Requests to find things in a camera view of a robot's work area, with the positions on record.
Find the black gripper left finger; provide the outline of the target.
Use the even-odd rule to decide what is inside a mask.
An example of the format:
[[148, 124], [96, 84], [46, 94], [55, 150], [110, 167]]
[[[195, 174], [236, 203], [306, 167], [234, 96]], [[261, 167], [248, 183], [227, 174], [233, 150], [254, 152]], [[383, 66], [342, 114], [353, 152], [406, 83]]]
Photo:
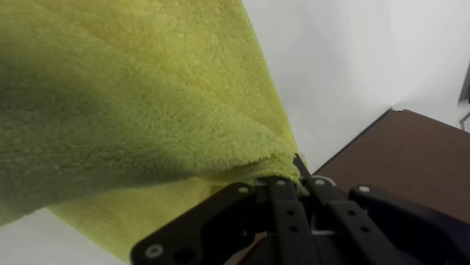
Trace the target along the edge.
[[139, 240], [130, 265], [224, 265], [265, 234], [239, 265], [317, 265], [298, 186], [265, 177], [233, 183]]

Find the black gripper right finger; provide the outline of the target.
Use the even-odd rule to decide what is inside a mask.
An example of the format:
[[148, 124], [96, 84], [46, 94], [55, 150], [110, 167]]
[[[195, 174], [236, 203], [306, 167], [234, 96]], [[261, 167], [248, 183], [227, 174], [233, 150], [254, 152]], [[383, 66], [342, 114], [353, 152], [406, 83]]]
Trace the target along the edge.
[[470, 224], [371, 186], [340, 190], [293, 165], [308, 192], [311, 234], [330, 240], [345, 265], [470, 265]]

